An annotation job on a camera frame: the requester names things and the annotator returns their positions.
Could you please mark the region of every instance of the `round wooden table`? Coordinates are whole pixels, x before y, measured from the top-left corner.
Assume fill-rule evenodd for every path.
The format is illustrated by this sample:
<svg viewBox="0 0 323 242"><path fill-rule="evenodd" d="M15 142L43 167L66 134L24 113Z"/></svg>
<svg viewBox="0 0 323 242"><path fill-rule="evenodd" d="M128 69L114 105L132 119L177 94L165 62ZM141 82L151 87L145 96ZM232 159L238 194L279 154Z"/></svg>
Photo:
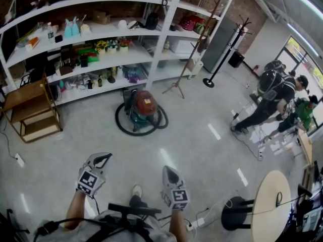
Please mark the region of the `round wooden table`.
<svg viewBox="0 0 323 242"><path fill-rule="evenodd" d="M276 207L279 192L282 193L282 201ZM286 177L278 170L271 171L261 182L254 200L231 199L233 206L223 208L222 225L227 230L251 228L254 242L275 242L283 232L291 210L290 203L283 203L290 200L291 191ZM244 224L247 213L252 215L251 224Z"/></svg>

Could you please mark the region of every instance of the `window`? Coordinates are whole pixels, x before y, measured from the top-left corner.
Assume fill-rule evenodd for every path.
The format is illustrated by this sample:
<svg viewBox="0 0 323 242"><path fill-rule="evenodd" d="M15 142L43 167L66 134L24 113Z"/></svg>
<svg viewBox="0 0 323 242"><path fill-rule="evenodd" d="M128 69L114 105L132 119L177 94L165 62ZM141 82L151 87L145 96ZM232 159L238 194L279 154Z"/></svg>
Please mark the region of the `window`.
<svg viewBox="0 0 323 242"><path fill-rule="evenodd" d="M307 98L308 95L316 95L319 100L318 106L313 110L313 121L309 129L309 134L313 134L319 127L323 127L323 73L293 37L289 38L277 59L286 65L286 74L294 70L296 76L305 75L308 79L309 94L301 91L295 97Z"/></svg>

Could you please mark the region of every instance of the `ceiling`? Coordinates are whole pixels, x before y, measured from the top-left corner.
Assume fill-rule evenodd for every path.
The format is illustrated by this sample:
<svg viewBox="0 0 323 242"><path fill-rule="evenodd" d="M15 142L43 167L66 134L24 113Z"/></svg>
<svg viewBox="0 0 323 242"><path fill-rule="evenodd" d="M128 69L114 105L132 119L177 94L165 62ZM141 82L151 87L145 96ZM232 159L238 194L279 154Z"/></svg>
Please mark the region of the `ceiling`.
<svg viewBox="0 0 323 242"><path fill-rule="evenodd" d="M323 20L300 0L263 0L274 15L293 25L323 56ZM323 0L310 0L323 12Z"/></svg>

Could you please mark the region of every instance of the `sneaker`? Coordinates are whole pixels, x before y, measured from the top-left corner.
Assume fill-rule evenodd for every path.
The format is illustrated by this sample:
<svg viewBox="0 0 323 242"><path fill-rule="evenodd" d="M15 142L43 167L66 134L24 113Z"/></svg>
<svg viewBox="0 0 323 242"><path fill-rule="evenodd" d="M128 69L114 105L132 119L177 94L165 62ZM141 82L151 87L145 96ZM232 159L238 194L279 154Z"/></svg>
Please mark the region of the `sneaker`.
<svg viewBox="0 0 323 242"><path fill-rule="evenodd" d="M240 135L242 133L242 130L236 129L236 127L230 127L230 130L232 133L234 133L236 135Z"/></svg>
<svg viewBox="0 0 323 242"><path fill-rule="evenodd" d="M142 187L140 185L135 185L132 188L132 196L139 196L142 197Z"/></svg>
<svg viewBox="0 0 323 242"><path fill-rule="evenodd" d="M241 131L242 131L245 135L247 135L247 134L249 133L249 130L248 130L248 129L246 129L246 128L241 128Z"/></svg>
<svg viewBox="0 0 323 242"><path fill-rule="evenodd" d="M261 143L262 144L265 144L265 143L267 143L268 141L270 141L271 140L271 138L269 137L269 136L266 136L262 141L261 141Z"/></svg>

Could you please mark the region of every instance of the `white tiled floor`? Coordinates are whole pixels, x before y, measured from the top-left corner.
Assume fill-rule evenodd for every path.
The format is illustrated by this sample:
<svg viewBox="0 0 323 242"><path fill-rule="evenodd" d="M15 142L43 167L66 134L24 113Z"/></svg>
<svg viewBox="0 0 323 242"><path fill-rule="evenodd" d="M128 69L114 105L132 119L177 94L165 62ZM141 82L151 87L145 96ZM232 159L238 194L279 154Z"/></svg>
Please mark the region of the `white tiled floor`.
<svg viewBox="0 0 323 242"><path fill-rule="evenodd" d="M273 169L287 176L295 195L302 177L302 156L294 159L291 151L275 156L266 148L264 161L259 162L229 130L231 111L239 112L248 103L250 89L245 84L254 87L254 77L243 66L224 66L214 79L215 87L210 89L202 83L207 76L201 71L192 80L182 80L185 99L177 96L176 90L162 94L174 80L154 84L151 92L167 112L170 124L146 137L131 137L117 128L115 110L123 102L119 91L63 105L60 113L64 131L31 144L24 144L8 126L5 132L12 154L19 153L26 165L21 168L9 158L6 141L1 137L0 211L12 208L19 222L31 231L41 220L64 219L79 168L90 154L102 151L113 153L114 158L107 182L97 194L101 211L109 202L127 204L131 188L141 184L143 200L162 209L161 217L169 215L160 198L165 164L173 164L185 177L191 199L185 215L190 220L215 202L220 201L205 220L207 223L221 216L222 201L227 198L241 195L253 199L261 180ZM246 116L242 111L239 118ZM258 144L249 137L242 139L257 154ZM95 203L89 199L87 215L93 211L96 212ZM196 240L251 241L251 233L226 231L217 220L199 229Z"/></svg>

